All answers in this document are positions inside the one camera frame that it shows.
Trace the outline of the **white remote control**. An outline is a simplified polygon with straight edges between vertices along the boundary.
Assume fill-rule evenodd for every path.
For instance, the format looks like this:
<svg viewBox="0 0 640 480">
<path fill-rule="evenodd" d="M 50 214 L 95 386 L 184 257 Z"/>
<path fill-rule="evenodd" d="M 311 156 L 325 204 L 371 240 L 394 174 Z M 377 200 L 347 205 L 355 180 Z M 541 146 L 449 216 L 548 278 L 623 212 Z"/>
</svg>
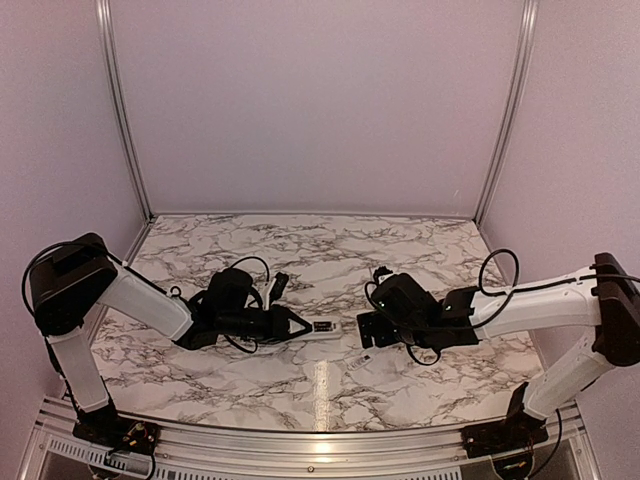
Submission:
<svg viewBox="0 0 640 480">
<path fill-rule="evenodd" d="M 337 340 L 343 336 L 343 328 L 340 321 L 314 321 L 312 330 L 300 337 L 302 341 L 329 341 Z"/>
</svg>

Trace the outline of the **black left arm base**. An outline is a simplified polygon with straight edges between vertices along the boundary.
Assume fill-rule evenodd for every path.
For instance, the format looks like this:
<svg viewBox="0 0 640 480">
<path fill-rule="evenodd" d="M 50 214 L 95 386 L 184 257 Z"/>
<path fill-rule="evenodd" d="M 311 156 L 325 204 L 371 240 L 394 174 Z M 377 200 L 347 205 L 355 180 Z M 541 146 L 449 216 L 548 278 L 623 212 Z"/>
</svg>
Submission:
<svg viewBox="0 0 640 480">
<path fill-rule="evenodd" d="M 73 436 L 119 452 L 152 455 L 159 438 L 158 424 L 121 416 L 112 400 L 92 412 L 76 409 Z"/>
</svg>

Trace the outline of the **white battery cover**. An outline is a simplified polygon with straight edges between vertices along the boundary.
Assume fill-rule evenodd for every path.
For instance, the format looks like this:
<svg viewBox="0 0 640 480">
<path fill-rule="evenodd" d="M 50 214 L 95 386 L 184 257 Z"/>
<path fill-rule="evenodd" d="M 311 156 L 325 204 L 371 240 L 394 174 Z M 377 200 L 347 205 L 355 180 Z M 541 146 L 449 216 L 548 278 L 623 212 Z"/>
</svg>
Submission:
<svg viewBox="0 0 640 480">
<path fill-rule="evenodd" d="M 346 361 L 346 367 L 349 371 L 358 370 L 368 363 L 370 363 L 372 357 L 370 355 L 360 355 L 357 357 L 350 358 Z"/>
</svg>

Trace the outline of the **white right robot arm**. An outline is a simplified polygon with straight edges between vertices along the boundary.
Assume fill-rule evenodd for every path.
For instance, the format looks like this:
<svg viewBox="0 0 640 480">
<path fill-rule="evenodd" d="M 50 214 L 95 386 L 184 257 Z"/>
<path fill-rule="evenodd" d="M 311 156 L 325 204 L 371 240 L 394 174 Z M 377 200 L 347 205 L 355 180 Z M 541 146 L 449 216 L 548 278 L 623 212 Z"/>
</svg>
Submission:
<svg viewBox="0 0 640 480">
<path fill-rule="evenodd" d="M 477 283 L 454 289 L 441 300 L 410 275 L 388 273 L 382 282 L 366 285 L 373 309 L 358 315 L 357 325 L 365 349 L 402 344 L 435 354 L 520 331 L 585 327 L 571 349 L 513 393 L 495 438 L 515 448 L 535 425 L 600 376 L 638 364 L 638 283 L 610 253 L 555 279 L 503 290 Z"/>
</svg>

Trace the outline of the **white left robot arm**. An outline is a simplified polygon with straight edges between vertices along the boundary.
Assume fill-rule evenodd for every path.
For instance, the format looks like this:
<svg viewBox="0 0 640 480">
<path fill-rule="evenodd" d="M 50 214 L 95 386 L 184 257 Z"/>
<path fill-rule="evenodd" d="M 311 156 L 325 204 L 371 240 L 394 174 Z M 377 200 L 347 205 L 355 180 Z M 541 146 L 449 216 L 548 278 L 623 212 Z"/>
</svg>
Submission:
<svg viewBox="0 0 640 480">
<path fill-rule="evenodd" d="M 111 395 L 84 331 L 87 316 L 115 311 L 189 351 L 212 346 L 219 337 L 261 345 L 312 333 L 310 322 L 278 302 L 287 275 L 267 280 L 266 291 L 259 292 L 252 276 L 232 265 L 185 298 L 180 290 L 167 291 L 134 270 L 108 250 L 101 236 L 88 233 L 37 253 L 24 269 L 21 295 L 76 408 L 89 414 L 89 431 L 102 443 L 116 445 L 126 436 L 126 423 L 112 412 Z"/>
</svg>

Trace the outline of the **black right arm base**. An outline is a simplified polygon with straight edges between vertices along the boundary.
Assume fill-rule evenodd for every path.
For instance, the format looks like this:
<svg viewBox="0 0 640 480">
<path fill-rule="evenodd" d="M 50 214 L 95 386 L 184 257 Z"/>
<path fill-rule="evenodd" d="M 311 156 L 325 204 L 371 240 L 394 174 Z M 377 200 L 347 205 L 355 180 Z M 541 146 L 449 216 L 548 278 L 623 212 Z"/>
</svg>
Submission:
<svg viewBox="0 0 640 480">
<path fill-rule="evenodd" d="M 525 412 L 524 395 L 528 385 L 524 382 L 513 392 L 503 419 L 461 429 L 463 447 L 469 458 L 531 448 L 549 439 L 546 421 Z"/>
</svg>

